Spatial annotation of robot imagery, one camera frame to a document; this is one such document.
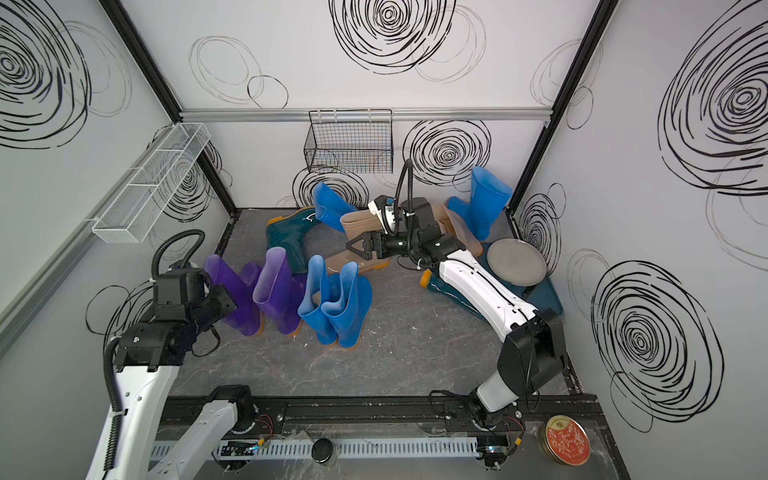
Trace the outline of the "purple rain boot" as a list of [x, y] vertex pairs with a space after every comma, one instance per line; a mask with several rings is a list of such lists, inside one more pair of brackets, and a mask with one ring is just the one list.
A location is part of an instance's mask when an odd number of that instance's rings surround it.
[[215, 285], [223, 285], [236, 304], [236, 309], [224, 318], [224, 323], [244, 336], [258, 335], [262, 330], [262, 314], [253, 300], [253, 291], [262, 272], [256, 262], [246, 263], [239, 273], [216, 254], [208, 256], [204, 270]]
[[294, 336], [299, 331], [302, 319], [297, 310], [303, 295], [303, 285], [290, 269], [286, 250], [280, 246], [268, 249], [252, 300], [281, 334]]

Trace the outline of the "blue rain boot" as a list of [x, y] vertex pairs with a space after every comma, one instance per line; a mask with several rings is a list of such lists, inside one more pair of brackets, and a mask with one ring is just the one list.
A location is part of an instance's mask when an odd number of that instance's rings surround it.
[[348, 213], [357, 211], [354, 205], [347, 203], [323, 182], [318, 183], [313, 188], [312, 197], [316, 218], [337, 231], [344, 231], [341, 218]]
[[485, 240], [490, 228], [513, 195], [513, 190], [484, 167], [471, 172], [470, 199], [450, 197], [446, 208], [458, 214], [477, 240]]
[[297, 312], [304, 323], [315, 332], [318, 341], [325, 346], [335, 344], [338, 334], [321, 310], [321, 306], [326, 302], [335, 302], [339, 296], [339, 275], [327, 272], [324, 257], [312, 256], [308, 261], [304, 297]]
[[339, 280], [339, 298], [323, 302], [321, 311], [337, 333], [338, 345], [344, 349], [353, 349], [360, 340], [364, 321], [372, 306], [373, 289], [370, 281], [359, 275], [359, 267], [355, 262], [342, 267]]

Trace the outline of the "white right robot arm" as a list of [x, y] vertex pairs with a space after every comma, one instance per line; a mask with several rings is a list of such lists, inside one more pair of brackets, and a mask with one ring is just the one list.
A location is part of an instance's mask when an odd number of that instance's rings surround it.
[[488, 322], [502, 342], [494, 373], [470, 396], [482, 423], [527, 399], [566, 368], [561, 318], [510, 291], [477, 257], [480, 243], [456, 213], [416, 197], [402, 203], [381, 195], [363, 213], [367, 226], [347, 242], [371, 260], [404, 255], [451, 286]]

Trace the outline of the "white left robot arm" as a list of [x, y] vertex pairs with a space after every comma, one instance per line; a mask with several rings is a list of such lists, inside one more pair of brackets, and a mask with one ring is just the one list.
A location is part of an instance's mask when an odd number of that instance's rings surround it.
[[198, 336], [236, 311], [223, 285], [215, 284], [185, 256], [166, 272], [160, 260], [173, 243], [193, 236], [199, 248], [205, 234], [188, 229], [172, 235], [150, 264], [151, 306], [140, 320], [112, 338], [103, 349], [102, 367], [109, 398], [87, 476], [90, 479], [192, 479], [228, 433], [247, 433], [257, 420], [245, 385], [216, 388], [182, 438], [156, 465], [150, 463], [158, 427], [171, 387]]

